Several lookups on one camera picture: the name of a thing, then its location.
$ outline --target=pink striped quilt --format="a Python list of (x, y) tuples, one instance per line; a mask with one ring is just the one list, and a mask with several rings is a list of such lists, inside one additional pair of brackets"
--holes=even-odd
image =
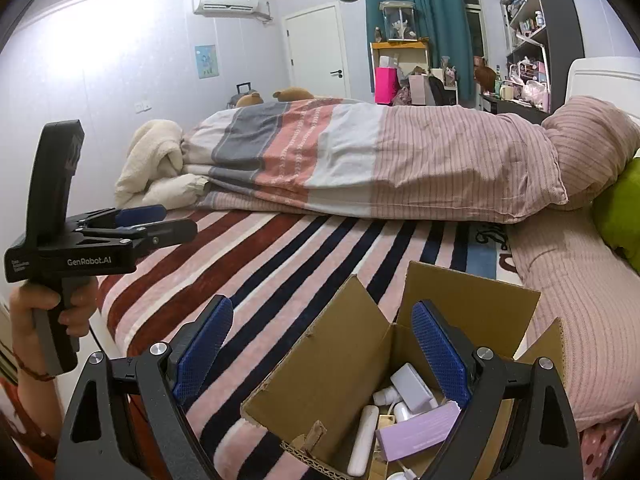
[(394, 318), (409, 261), (520, 283), (500, 226), (277, 212), (176, 211), (198, 236), (101, 279), (101, 313), (119, 348), (140, 354), (195, 319), (214, 294), (234, 305), (230, 333), (187, 418), (225, 480), (320, 478), (240, 418), (240, 404), (344, 280), (357, 274)]
[(544, 128), (460, 106), (266, 103), (213, 114), (182, 152), (213, 210), (514, 223), (567, 202)]

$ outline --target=bed sheet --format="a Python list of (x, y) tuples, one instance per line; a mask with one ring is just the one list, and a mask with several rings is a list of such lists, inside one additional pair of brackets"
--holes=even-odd
[(138, 270), (100, 280), (101, 313), (119, 348), (135, 356), (197, 317), (214, 294), (234, 322), (186, 414), (223, 479), (316, 478), (278, 439), (240, 417), (240, 404), (351, 274), (386, 318), (418, 260), (520, 284), (501, 226), (385, 221), (247, 211), (180, 211), (198, 236), (156, 251)]

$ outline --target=cup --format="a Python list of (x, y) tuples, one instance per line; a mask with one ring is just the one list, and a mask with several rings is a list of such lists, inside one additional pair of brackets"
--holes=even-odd
[(513, 99), (513, 86), (502, 85), (500, 87), (500, 99), (511, 101)]

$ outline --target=poster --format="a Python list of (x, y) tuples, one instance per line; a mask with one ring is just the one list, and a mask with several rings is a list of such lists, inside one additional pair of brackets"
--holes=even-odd
[(215, 45), (200, 45), (195, 47), (195, 51), (196, 66), (198, 67), (198, 77), (200, 79), (220, 75)]

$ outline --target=green cushion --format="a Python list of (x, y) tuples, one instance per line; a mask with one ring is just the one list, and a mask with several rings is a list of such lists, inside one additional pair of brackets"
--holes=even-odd
[(622, 248), (632, 267), (640, 272), (640, 158), (593, 201), (593, 221), (612, 249)]

